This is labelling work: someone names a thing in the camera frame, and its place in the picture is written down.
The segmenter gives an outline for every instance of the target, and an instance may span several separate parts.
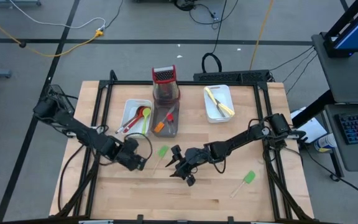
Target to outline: computer monitor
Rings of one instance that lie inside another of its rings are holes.
[[[329,57],[350,57],[358,52],[358,0],[323,36]]]

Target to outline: white paper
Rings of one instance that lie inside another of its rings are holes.
[[[296,115],[301,113],[306,107],[303,107],[297,111],[291,113],[291,118],[294,118]],[[299,127],[297,130],[306,132],[306,136],[303,138],[308,138],[306,143],[311,143],[314,140],[320,138],[327,134],[327,131],[323,128],[323,126],[318,122],[316,118],[312,118],[306,124]]]

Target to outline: red utensil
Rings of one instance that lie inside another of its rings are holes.
[[[143,110],[146,109],[147,107],[144,107],[142,109],[140,109],[140,113],[137,115],[137,117],[124,129],[124,131],[122,133],[127,133],[131,127],[133,127],[133,125],[136,124],[136,122],[138,122],[138,120],[140,120],[141,118],[143,118]]]
[[[138,117],[138,115],[140,115],[140,112],[142,111],[142,108],[146,108],[146,106],[140,106],[136,109],[135,115],[133,118],[131,118],[129,121],[127,121],[125,124],[123,124],[117,131],[116,134],[118,134],[118,132],[122,131],[129,123],[133,122],[133,120],[136,119],[136,117]]]

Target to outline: yellow utensil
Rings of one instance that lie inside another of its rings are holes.
[[[216,105],[220,114],[224,117],[222,110],[224,110],[230,117],[234,116],[234,111],[228,108],[226,105],[222,104],[219,100],[215,99],[212,91],[208,87],[204,87],[204,90],[207,92],[208,96],[211,98],[212,102]]]

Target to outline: utensil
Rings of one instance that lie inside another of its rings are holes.
[[[177,83],[175,66],[152,69],[153,97],[159,102],[171,102],[179,99],[180,91]]]
[[[215,99],[214,95],[212,94],[212,91],[208,87],[205,87],[204,90],[207,92],[212,102],[216,105],[216,108],[218,109],[219,113],[223,118],[225,118],[226,116],[224,115],[222,110],[224,110],[230,117],[234,116],[234,111],[228,108],[226,105],[222,104],[218,99]]]
[[[234,116],[234,111],[232,109],[230,109],[226,105],[222,104],[218,99],[215,99],[215,100],[218,103],[219,108],[224,110],[230,117]]]
[[[157,163],[155,164],[151,176],[154,175],[155,170],[156,170],[158,164],[159,164],[159,163],[161,162],[161,160],[164,158],[164,156],[165,156],[165,154],[167,153],[168,150],[169,150],[169,147],[168,147],[168,146],[162,146],[161,149],[158,150],[157,154],[158,154],[158,156],[159,156],[160,159],[159,159],[159,160],[157,161]]]
[[[238,186],[232,194],[230,194],[230,198],[234,198],[236,196],[236,194],[238,193],[238,191],[241,189],[242,186],[244,186],[244,184],[250,184],[255,178],[255,172],[254,171],[249,171],[248,174],[243,178],[240,186]]]
[[[143,120],[143,128],[142,128],[142,134],[146,134],[146,124],[147,124],[147,117],[150,115],[152,110],[150,108],[145,108],[142,112],[144,120]]]
[[[125,124],[123,124],[119,129],[117,129],[116,134],[118,134],[120,131],[122,131],[129,123],[131,123],[133,120],[135,120],[138,115],[140,115],[140,110],[142,108],[145,108],[145,106],[140,106],[136,109],[135,115],[133,118],[131,118],[129,121],[127,121]]]
[[[218,106],[218,102],[216,102],[214,95],[212,94],[211,90],[208,87],[204,87],[204,90],[207,92],[208,96],[211,98],[212,102],[215,104],[216,109],[218,109],[219,113],[221,114],[221,116],[223,118],[225,118],[226,116],[224,115],[224,113],[222,112],[222,110],[220,109],[220,107]]]
[[[175,105],[173,105],[167,112],[167,115],[165,115],[164,119],[159,122],[158,125],[154,128],[155,133],[159,133],[165,126],[164,122],[167,119],[169,114],[172,114],[173,110],[175,109]]]
[[[138,122],[138,120],[143,118],[143,110],[146,108],[147,107],[140,109],[140,114],[137,115],[137,117],[133,121],[131,121],[131,123],[124,129],[123,133],[127,133],[130,130],[130,128],[133,127],[133,125],[135,125],[136,122]]]

